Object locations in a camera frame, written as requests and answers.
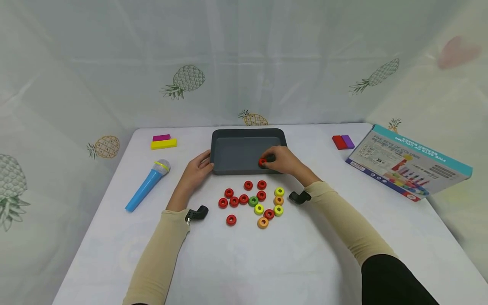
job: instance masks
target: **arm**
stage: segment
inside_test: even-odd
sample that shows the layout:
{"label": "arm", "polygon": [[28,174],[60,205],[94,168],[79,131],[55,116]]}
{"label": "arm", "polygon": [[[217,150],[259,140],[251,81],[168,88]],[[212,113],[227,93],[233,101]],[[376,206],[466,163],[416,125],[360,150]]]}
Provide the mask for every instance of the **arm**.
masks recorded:
{"label": "arm", "polygon": [[184,220],[191,194],[212,171],[210,151],[188,163],[180,182],[139,259],[122,305],[164,304],[173,277],[178,253],[190,231]]}
{"label": "arm", "polygon": [[311,203],[322,212],[354,255],[359,265],[376,254],[396,257],[390,246],[369,222],[327,183],[320,180],[285,146],[274,146],[263,157],[274,154],[276,161],[265,166],[294,176],[312,197]]}
{"label": "arm", "polygon": [[438,305],[371,224],[287,147],[274,146],[262,158],[268,154],[274,154],[276,161],[265,165],[293,175],[305,187],[312,197],[311,204],[325,215],[358,261],[364,305]]}

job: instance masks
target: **pink block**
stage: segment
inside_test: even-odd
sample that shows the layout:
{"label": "pink block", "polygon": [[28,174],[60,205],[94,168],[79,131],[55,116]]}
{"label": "pink block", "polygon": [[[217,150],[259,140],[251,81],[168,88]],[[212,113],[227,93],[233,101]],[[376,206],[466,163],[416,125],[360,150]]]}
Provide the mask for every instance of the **pink block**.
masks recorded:
{"label": "pink block", "polygon": [[156,142],[156,141],[164,141],[164,140],[169,140],[171,139],[171,136],[169,134],[167,135],[160,135],[160,136],[154,136],[153,137],[153,142]]}

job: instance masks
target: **pineapple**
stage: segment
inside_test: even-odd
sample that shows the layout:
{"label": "pineapple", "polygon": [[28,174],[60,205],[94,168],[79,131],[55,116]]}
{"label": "pineapple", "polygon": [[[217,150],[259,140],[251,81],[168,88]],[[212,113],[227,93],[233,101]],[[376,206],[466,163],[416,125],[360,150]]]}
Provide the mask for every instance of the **pineapple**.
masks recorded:
{"label": "pineapple", "polygon": [[243,110],[240,114],[238,114],[238,117],[243,119],[247,126],[268,125],[268,121],[265,118],[256,113],[249,113],[249,110]]}
{"label": "pineapple", "polygon": [[393,131],[394,133],[398,133],[398,126],[402,123],[401,119],[391,119],[390,123],[388,124],[388,130]]}
{"label": "pineapple", "polygon": [[0,154],[0,225],[7,232],[12,221],[22,222],[21,214],[25,214],[22,206],[29,203],[19,196],[27,189],[24,172],[14,157]]}
{"label": "pineapple", "polygon": [[186,65],[181,67],[173,77],[173,84],[166,85],[166,88],[161,88],[164,97],[171,97],[172,100],[184,99],[183,91],[193,91],[198,89],[205,81],[203,72],[194,65]]}
{"label": "pineapple", "polygon": [[114,136],[101,137],[94,145],[88,143],[86,146],[86,149],[90,152],[90,158],[93,159],[97,156],[111,159],[117,155],[119,148],[119,139]]}
{"label": "pineapple", "polygon": [[349,92],[352,92],[352,95],[360,94],[368,86],[373,87],[381,84],[381,82],[386,80],[388,76],[395,73],[398,70],[399,66],[399,58],[395,58],[394,60],[385,63],[384,65],[376,69],[376,71],[374,71],[368,79],[363,79],[363,81],[357,81],[355,85],[349,86],[350,88],[352,88],[351,90],[349,90]]}

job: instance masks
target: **hand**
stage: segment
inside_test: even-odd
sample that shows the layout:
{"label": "hand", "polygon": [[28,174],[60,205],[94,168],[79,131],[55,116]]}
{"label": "hand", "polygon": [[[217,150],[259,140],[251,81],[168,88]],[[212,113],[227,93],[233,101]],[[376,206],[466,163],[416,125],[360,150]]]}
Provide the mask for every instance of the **hand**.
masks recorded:
{"label": "hand", "polygon": [[280,173],[290,174],[295,177],[304,187],[320,180],[314,172],[303,164],[286,146],[272,146],[265,151],[261,158],[275,155],[274,162],[266,162],[264,166]]}
{"label": "hand", "polygon": [[272,146],[263,153],[261,158],[266,158],[269,155],[275,155],[276,160],[266,162],[264,166],[280,173],[295,176],[295,173],[305,166],[286,146]]}
{"label": "hand", "polygon": [[191,194],[202,184],[213,170],[213,166],[214,164],[210,163],[210,150],[188,162],[166,209],[176,212],[186,209]]}

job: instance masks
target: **magenta block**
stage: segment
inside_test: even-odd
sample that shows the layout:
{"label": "magenta block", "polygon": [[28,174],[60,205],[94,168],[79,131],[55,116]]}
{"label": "magenta block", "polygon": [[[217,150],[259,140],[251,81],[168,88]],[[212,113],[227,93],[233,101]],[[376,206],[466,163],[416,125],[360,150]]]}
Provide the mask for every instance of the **magenta block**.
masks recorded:
{"label": "magenta block", "polygon": [[354,143],[352,142],[351,138],[348,135],[341,136],[344,142],[346,143],[347,149],[353,149]]}
{"label": "magenta block", "polygon": [[156,142],[156,141],[164,141],[164,140],[169,140],[171,139],[171,136],[168,134],[168,135],[160,135],[160,136],[154,136],[153,137],[153,142]]}

